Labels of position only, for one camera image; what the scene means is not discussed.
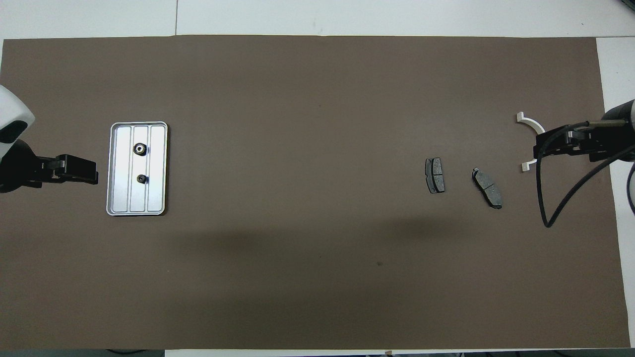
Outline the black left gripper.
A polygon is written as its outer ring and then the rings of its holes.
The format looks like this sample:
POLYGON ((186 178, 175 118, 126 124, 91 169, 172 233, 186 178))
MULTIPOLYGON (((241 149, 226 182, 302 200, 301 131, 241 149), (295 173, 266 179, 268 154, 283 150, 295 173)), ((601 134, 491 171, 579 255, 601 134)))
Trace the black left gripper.
POLYGON ((54 158, 42 158, 45 182, 65 183, 74 181, 91 185, 98 184, 97 163, 70 154, 54 158))

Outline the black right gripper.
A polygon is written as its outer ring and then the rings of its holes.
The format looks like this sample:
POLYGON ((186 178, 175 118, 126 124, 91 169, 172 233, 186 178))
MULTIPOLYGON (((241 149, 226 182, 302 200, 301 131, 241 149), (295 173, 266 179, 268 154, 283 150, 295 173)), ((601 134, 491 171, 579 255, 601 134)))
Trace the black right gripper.
POLYGON ((565 125, 536 136, 534 158, 554 155, 586 155, 590 162, 603 160, 603 145, 594 138, 595 128, 565 125))

